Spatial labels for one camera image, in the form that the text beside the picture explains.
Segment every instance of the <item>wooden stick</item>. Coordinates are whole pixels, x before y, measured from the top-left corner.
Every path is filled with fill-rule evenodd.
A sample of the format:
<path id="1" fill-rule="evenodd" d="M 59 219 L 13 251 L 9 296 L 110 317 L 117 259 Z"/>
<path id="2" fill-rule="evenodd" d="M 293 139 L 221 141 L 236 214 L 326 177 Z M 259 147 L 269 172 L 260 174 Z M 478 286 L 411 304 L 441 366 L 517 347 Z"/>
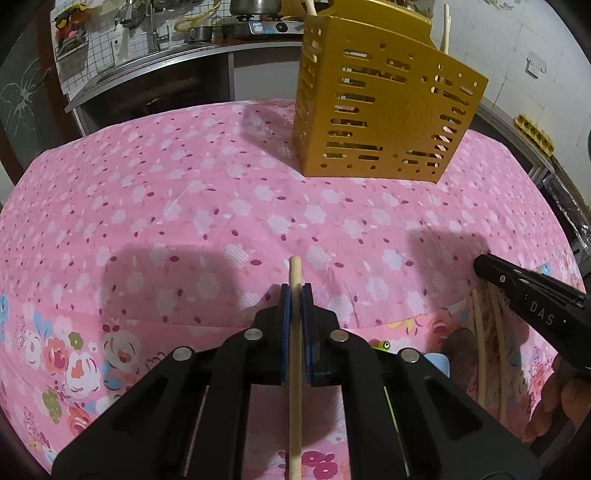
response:
<path id="1" fill-rule="evenodd" d="M 498 293 L 492 283 L 488 284 L 488 292 L 491 295 L 492 313 L 495 317 L 496 339 L 499 344 L 499 423 L 505 427 L 507 421 L 507 395 L 509 391 L 505 330 L 503 328 L 503 318 L 501 318 Z"/>
<path id="2" fill-rule="evenodd" d="M 308 15 L 318 15 L 314 0 L 306 0 L 306 10 L 308 10 Z"/>
<path id="3" fill-rule="evenodd" d="M 480 312 L 478 292 L 476 290 L 472 290 L 472 303 L 474 304 L 474 330 L 476 332 L 476 346 L 478 348 L 478 393 L 476 395 L 476 402 L 484 408 L 486 398 L 486 345 L 482 313 Z"/>
<path id="4" fill-rule="evenodd" d="M 445 55 L 449 55 L 449 31 L 452 28 L 452 17 L 449 14 L 449 5 L 443 4 L 443 36 L 441 38 L 441 50 Z"/>
<path id="5" fill-rule="evenodd" d="M 291 324 L 290 324 L 290 452 L 289 480 L 301 480 L 301 258 L 290 258 Z"/>

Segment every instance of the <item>white flower print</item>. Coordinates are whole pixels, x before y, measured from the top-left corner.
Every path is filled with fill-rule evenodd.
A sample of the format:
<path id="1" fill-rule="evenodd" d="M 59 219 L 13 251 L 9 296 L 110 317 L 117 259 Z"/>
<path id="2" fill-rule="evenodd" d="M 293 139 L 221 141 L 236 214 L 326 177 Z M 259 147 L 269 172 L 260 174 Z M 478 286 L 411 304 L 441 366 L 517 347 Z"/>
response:
<path id="1" fill-rule="evenodd" d="M 108 333 L 103 337 L 102 345 L 107 361 L 126 373 L 131 373 L 142 352 L 139 340 L 127 330 Z"/>
<path id="2" fill-rule="evenodd" d="M 86 398 L 100 386 L 100 371 L 87 352 L 72 352 L 66 370 L 65 390 L 74 398 Z"/>
<path id="3" fill-rule="evenodd" d="M 43 343 L 37 332 L 27 330 L 25 332 L 25 343 L 22 346 L 25 364 L 34 370 L 41 366 L 41 352 Z"/>

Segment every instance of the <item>human hand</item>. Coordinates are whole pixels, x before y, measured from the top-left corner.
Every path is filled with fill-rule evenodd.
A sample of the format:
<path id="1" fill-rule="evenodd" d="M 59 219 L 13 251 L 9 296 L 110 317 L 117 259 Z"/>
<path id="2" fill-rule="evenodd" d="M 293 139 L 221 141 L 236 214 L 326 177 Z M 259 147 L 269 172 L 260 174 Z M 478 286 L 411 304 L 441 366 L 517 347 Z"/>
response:
<path id="1" fill-rule="evenodd" d="M 561 365 L 562 358 L 557 356 L 552 363 L 554 372 L 544 384 L 541 400 L 525 428 L 526 442 L 532 442 L 548 432 L 552 425 L 552 414 L 559 403 L 562 404 L 564 414 L 573 421 L 577 430 L 591 410 L 591 382 L 573 378 L 561 391 L 558 383 Z"/>

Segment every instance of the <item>metal screw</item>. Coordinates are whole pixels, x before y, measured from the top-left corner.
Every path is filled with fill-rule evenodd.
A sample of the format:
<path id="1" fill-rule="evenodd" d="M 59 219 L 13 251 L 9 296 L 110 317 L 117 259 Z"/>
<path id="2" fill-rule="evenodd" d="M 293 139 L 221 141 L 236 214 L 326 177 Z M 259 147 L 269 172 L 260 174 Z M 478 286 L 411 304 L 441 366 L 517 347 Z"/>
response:
<path id="1" fill-rule="evenodd" d="M 409 364 L 413 364 L 421 358 L 421 355 L 414 348 L 405 348 L 400 352 L 400 356 L 402 357 L 402 360 Z"/>
<path id="2" fill-rule="evenodd" d="M 349 339 L 349 334 L 344 330 L 333 330 L 330 332 L 330 338 L 335 342 L 346 342 Z"/>
<path id="3" fill-rule="evenodd" d="M 250 340 L 251 342 L 260 340 L 262 338 L 262 330 L 258 328 L 249 328 L 246 332 L 244 332 L 244 338 Z"/>
<path id="4" fill-rule="evenodd" d="M 191 351 L 191 349 L 185 346 L 180 346 L 173 352 L 173 358 L 177 362 L 184 362 L 185 360 L 189 360 L 192 355 L 193 352 Z"/>

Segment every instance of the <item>yellow metal basket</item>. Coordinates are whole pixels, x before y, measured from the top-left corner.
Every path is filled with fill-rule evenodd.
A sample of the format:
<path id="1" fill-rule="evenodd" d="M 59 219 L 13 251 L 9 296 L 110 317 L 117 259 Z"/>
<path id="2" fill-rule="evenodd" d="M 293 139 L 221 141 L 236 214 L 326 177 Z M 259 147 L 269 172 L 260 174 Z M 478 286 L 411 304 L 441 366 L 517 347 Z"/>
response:
<path id="1" fill-rule="evenodd" d="M 305 176 L 439 180 L 488 80 L 430 31 L 385 0 L 306 17 L 294 120 Z"/>

